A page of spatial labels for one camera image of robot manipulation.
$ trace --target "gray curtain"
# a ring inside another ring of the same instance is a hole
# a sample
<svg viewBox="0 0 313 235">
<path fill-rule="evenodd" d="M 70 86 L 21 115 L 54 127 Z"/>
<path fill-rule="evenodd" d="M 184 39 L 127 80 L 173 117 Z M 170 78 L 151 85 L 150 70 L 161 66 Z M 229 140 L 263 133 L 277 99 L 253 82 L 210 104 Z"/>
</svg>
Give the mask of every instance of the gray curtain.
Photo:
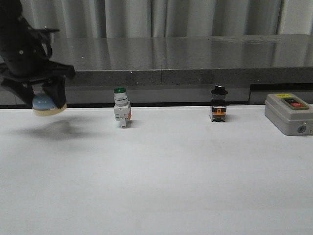
<svg viewBox="0 0 313 235">
<path fill-rule="evenodd" d="M 59 37 L 312 34 L 313 0 L 21 0 L 36 28 Z"/>
</svg>

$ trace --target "white tabletop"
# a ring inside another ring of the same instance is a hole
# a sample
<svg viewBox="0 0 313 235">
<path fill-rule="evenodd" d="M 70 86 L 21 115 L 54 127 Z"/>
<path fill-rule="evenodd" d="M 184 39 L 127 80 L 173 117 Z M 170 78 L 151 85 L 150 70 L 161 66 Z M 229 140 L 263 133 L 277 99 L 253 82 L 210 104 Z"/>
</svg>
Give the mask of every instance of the white tabletop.
<svg viewBox="0 0 313 235">
<path fill-rule="evenodd" d="M 312 235 L 313 137 L 208 110 L 1 110 L 0 235 Z"/>
</svg>

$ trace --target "red button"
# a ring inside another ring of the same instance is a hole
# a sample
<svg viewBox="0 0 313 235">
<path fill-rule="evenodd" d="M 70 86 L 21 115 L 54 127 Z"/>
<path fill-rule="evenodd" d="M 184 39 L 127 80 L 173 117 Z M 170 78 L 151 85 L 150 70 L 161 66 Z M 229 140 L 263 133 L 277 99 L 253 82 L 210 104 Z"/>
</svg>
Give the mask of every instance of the red button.
<svg viewBox="0 0 313 235">
<path fill-rule="evenodd" d="M 301 104 L 301 103 L 291 103 L 291 105 L 292 105 L 293 107 L 295 107 L 295 108 L 302 108 L 302 107 L 304 107 L 304 105 Z"/>
</svg>

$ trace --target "yellow label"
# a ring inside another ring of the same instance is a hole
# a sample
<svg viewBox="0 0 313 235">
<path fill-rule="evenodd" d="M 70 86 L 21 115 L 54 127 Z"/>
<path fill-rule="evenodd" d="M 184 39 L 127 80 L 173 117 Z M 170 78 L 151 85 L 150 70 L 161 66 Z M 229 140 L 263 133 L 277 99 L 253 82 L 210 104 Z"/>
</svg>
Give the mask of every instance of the yellow label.
<svg viewBox="0 0 313 235">
<path fill-rule="evenodd" d="M 291 97 L 290 94 L 277 94 L 276 96 L 277 96 L 277 97 L 281 97 L 281 98 L 284 98 L 284 97 Z"/>
</svg>

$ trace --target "gray switch box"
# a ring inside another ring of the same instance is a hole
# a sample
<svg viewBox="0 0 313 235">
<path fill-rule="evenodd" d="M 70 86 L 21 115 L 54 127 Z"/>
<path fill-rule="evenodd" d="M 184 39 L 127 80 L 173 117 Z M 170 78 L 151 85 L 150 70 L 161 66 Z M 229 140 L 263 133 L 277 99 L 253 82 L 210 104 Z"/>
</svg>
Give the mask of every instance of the gray switch box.
<svg viewBox="0 0 313 235">
<path fill-rule="evenodd" d="M 313 134 L 313 108 L 294 94 L 268 94 L 265 116 L 285 135 Z"/>
</svg>

